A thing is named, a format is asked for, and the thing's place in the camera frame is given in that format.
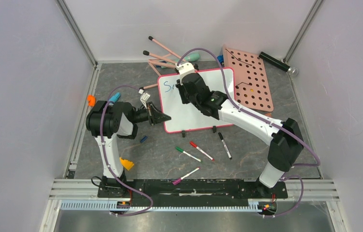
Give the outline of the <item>pink framed whiteboard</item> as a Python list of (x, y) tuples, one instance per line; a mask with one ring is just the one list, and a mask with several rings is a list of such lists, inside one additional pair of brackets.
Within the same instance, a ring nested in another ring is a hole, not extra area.
[[(231, 97), (234, 90), (234, 70), (223, 68), (226, 78), (227, 89)], [(198, 71), (200, 76), (209, 87), (210, 91), (225, 92), (222, 73), (220, 69), (210, 69)], [(183, 104), (179, 91), (175, 87), (179, 74), (168, 74), (158, 77), (158, 90), (162, 112), (171, 117), (171, 120), (164, 122), (167, 133), (177, 133), (184, 131), (196, 131), (212, 129), (216, 127), (232, 126), (233, 124), (214, 119), (203, 115), (192, 104)]]

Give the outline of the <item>black marker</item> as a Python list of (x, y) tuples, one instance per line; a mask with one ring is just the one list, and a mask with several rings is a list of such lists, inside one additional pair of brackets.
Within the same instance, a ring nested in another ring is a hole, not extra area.
[(224, 140), (224, 137), (223, 137), (223, 135), (222, 135), (222, 133), (218, 133), (218, 136), (219, 136), (219, 138), (220, 138), (220, 140), (221, 140), (221, 142), (222, 142), (222, 144), (223, 144), (223, 147), (224, 147), (224, 149), (225, 149), (225, 151), (226, 151), (226, 153), (227, 153), (227, 156), (228, 156), (228, 158), (230, 159), (230, 160), (232, 160), (232, 155), (231, 155), (231, 153), (230, 153), (230, 151), (229, 151), (229, 149), (228, 149), (228, 147), (227, 147), (227, 145), (226, 145), (226, 142), (225, 142), (225, 140)]

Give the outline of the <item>orange clip left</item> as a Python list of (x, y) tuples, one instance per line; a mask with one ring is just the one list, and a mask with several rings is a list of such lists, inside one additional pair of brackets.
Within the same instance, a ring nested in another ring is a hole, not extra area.
[(96, 104), (96, 98), (93, 95), (87, 96), (88, 106), (94, 107)]

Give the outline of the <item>pink folding stand legs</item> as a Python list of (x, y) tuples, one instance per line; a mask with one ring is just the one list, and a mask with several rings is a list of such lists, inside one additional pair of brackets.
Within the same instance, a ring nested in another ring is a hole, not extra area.
[(161, 74), (157, 70), (157, 68), (165, 68), (165, 69), (175, 69), (176, 64), (182, 60), (183, 62), (187, 62), (182, 59), (181, 56), (179, 56), (177, 53), (169, 49), (167, 46), (160, 43), (158, 40), (156, 40), (153, 36), (149, 35), (148, 39), (167, 51), (166, 55), (160, 56), (157, 54), (154, 54), (152, 52), (149, 52), (147, 50), (143, 51), (143, 55), (148, 56), (148, 65), (153, 69), (153, 71), (160, 77)]

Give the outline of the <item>green marker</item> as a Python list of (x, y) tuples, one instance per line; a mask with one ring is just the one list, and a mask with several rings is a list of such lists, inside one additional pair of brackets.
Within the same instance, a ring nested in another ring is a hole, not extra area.
[(185, 154), (185, 155), (187, 155), (187, 156), (189, 156), (189, 157), (193, 158), (194, 160), (196, 160), (196, 161), (198, 161), (198, 162), (202, 162), (202, 160), (201, 160), (201, 159), (196, 158), (195, 156), (191, 155), (190, 153), (186, 152), (185, 150), (183, 150), (182, 148), (180, 148), (180, 147), (178, 147), (178, 146), (176, 146), (176, 147), (175, 147), (175, 149), (176, 149), (176, 150), (178, 150), (179, 152), (181, 152), (181, 153), (183, 153), (183, 154)]

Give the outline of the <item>mint green tube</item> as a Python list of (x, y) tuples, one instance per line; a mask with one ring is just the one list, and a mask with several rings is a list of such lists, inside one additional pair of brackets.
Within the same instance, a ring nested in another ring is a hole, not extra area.
[(188, 62), (196, 62), (200, 59), (200, 54), (199, 53), (190, 53), (189, 55), (184, 57), (185, 61)]

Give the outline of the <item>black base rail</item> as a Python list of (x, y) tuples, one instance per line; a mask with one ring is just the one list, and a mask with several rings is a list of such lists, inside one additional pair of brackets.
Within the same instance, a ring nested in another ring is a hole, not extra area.
[(130, 189), (114, 179), (103, 178), (98, 184), (98, 198), (117, 198), (133, 207), (165, 208), (246, 206), (249, 199), (288, 198), (284, 182), (272, 188), (245, 179), (185, 179), (177, 185), (171, 179), (133, 179), (125, 183)]

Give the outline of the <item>pink perforated board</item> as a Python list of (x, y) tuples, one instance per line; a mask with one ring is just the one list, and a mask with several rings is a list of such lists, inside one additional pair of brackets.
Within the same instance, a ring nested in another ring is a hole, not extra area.
[(234, 71), (234, 99), (253, 110), (274, 110), (263, 60), (249, 52), (222, 47), (224, 66)]

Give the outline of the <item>black flashlight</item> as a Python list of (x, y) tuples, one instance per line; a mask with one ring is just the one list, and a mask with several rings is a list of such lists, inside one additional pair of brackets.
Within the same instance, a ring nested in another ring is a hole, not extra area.
[(299, 73), (299, 70), (295, 67), (289, 66), (287, 64), (285, 64), (284, 62), (264, 53), (264, 52), (260, 52), (259, 57), (264, 60), (265, 62), (275, 66), (276, 68), (286, 72), (287, 74), (289, 74), (290, 76), (297, 76)]

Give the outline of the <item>large blue marker toy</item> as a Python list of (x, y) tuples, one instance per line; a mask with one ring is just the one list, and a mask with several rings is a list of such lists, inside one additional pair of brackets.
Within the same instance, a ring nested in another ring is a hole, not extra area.
[(117, 102), (121, 97), (121, 94), (119, 92), (117, 92), (116, 94), (114, 94), (112, 97), (109, 98), (108, 100), (108, 105), (112, 106), (115, 102)]

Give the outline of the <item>yellow orange block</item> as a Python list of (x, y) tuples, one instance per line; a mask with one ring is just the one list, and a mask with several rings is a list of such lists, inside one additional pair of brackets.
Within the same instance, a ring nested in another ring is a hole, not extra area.
[(122, 164), (122, 166), (126, 169), (126, 170), (131, 170), (134, 167), (134, 163), (132, 161), (129, 161), (127, 159), (123, 159), (120, 157), (120, 162)]

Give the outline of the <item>blue marker cap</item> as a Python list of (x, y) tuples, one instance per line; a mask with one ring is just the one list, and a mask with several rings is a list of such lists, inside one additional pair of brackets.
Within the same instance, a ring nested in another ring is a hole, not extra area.
[(145, 142), (146, 140), (147, 140), (147, 136), (145, 135), (141, 140), (140, 140), (140, 143), (143, 143), (143, 142)]

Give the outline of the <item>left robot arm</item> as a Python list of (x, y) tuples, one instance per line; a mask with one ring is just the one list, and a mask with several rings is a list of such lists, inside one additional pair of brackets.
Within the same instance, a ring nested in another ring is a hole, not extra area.
[(103, 164), (99, 191), (122, 197), (128, 192), (124, 166), (120, 160), (117, 140), (135, 139), (138, 123), (156, 125), (171, 120), (153, 104), (148, 102), (139, 109), (129, 102), (97, 101), (86, 118), (86, 129), (96, 140)]

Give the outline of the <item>purple marker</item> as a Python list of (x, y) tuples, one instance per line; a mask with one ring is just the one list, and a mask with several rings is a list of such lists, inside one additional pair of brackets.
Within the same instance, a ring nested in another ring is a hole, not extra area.
[(200, 170), (200, 167), (195, 168), (194, 170), (190, 171), (189, 173), (185, 174), (184, 176), (178, 178), (177, 180), (173, 181), (172, 184), (173, 185), (177, 185), (179, 184), (182, 180), (184, 180), (185, 178), (189, 177), (190, 175), (194, 174), (195, 172), (197, 172), (198, 170)]

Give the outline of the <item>red marker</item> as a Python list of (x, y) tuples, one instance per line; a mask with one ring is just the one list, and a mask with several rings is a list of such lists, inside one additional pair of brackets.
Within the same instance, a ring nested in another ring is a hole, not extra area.
[(201, 152), (202, 154), (204, 154), (206, 157), (208, 157), (211, 161), (214, 161), (214, 158), (212, 156), (210, 156), (207, 152), (205, 152), (203, 149), (201, 149), (197, 144), (195, 144), (193, 141), (189, 142), (191, 146), (193, 146), (194, 148), (196, 148), (199, 152)]

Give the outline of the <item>blue toy car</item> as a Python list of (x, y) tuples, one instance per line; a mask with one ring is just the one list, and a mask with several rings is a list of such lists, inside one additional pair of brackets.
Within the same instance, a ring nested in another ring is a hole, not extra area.
[(224, 66), (224, 56), (223, 55), (219, 55), (217, 56), (217, 60), (219, 61), (219, 63)]

